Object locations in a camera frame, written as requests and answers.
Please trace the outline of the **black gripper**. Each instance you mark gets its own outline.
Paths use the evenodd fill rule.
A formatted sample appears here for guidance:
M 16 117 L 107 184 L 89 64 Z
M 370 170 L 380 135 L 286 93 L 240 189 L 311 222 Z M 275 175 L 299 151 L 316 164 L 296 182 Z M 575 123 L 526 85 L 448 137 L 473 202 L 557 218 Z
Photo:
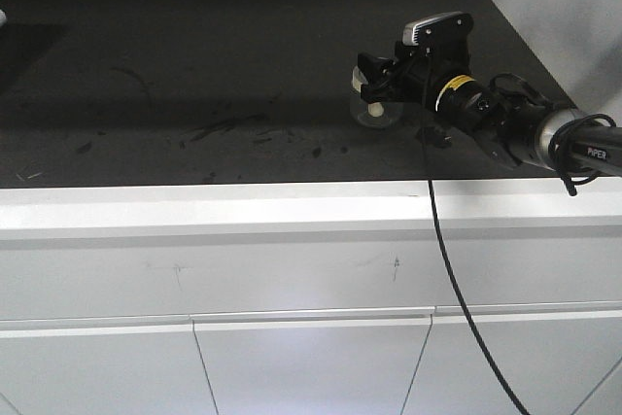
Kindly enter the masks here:
M 361 99 L 383 102 L 387 117 L 400 117 L 411 105 L 441 117 L 474 115 L 474 79 L 466 40 L 427 47 L 397 43 L 392 58 L 360 52 L 357 66 L 366 80 Z

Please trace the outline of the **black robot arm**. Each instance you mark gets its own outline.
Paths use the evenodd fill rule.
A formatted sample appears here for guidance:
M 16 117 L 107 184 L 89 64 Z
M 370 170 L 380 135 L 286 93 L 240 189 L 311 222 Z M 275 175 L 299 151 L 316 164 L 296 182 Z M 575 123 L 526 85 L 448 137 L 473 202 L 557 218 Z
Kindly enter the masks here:
M 418 104 L 496 163 L 548 169 L 571 188 L 621 174 L 621 128 L 611 116 L 555 103 L 511 73 L 482 84 L 471 76 L 465 39 L 397 43 L 395 53 L 358 55 L 353 88 L 365 107 Z

